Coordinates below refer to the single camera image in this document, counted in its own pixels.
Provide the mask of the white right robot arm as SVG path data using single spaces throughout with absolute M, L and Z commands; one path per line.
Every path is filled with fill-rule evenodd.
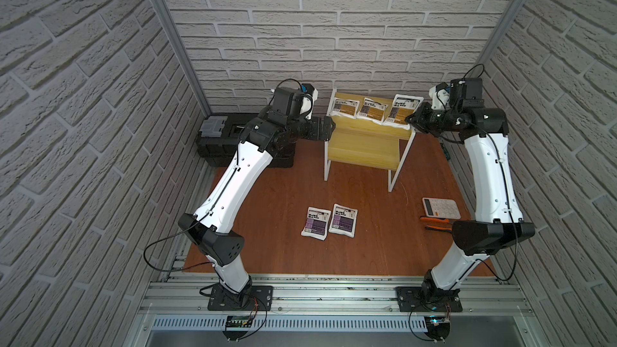
M 462 281 L 491 255 L 535 234 L 517 203 L 509 168 L 509 126 L 501 109 L 437 110 L 422 103 L 407 122 L 422 133 L 458 133 L 468 152 L 476 193 L 475 218 L 452 225 L 453 244 L 424 278 L 429 302 L 458 293 Z

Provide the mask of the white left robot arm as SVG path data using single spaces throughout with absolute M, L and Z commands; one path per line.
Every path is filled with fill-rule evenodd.
M 300 139 L 329 141 L 335 129 L 331 117 L 253 118 L 240 133 L 236 153 L 206 201 L 194 214 L 178 220 L 182 233 L 207 257 L 229 294 L 245 297 L 252 286 L 240 257 L 244 238 L 233 226 L 255 182 L 282 150 Z

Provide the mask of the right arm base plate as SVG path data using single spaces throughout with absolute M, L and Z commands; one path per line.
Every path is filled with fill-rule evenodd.
M 395 289 L 399 311 L 461 313 L 463 307 L 459 298 L 459 289 L 423 289 L 416 286 L 397 287 Z

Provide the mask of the yellow coffee bag bottom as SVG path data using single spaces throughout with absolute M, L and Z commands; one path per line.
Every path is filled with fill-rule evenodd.
M 335 97 L 333 107 L 329 115 L 331 115 L 331 117 L 345 117 L 350 119 L 356 119 L 358 107 L 359 101 L 357 100 Z

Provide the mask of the yellow coffee bag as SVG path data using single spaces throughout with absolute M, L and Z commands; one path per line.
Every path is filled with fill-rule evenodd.
M 359 120 L 368 120 L 377 125 L 382 125 L 385 120 L 385 114 L 388 109 L 388 104 L 382 103 L 371 98 L 365 98 L 362 106 L 358 109 L 356 117 Z
M 331 115 L 331 117 L 345 117 L 350 119 L 356 119 L 358 107 L 359 101 L 357 100 L 335 97 L 333 107 L 329 115 Z
M 410 130 L 411 126 L 406 122 L 406 118 L 411 116 L 423 101 L 422 97 L 396 94 L 383 124 L 397 129 Z

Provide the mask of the purple coffee bag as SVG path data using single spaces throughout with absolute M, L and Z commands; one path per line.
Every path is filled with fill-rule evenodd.
M 333 217 L 329 225 L 329 233 L 355 237 L 358 211 L 353 208 L 335 204 Z
M 300 235 L 324 241 L 327 238 L 330 217 L 330 210 L 309 207 L 305 226 Z

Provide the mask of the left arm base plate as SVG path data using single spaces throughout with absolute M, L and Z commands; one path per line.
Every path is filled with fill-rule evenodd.
M 209 298 L 207 309 L 212 312 L 266 312 L 272 307 L 273 291 L 273 286 L 252 285 L 240 293 L 235 293 L 217 283 L 204 287 L 199 294 Z

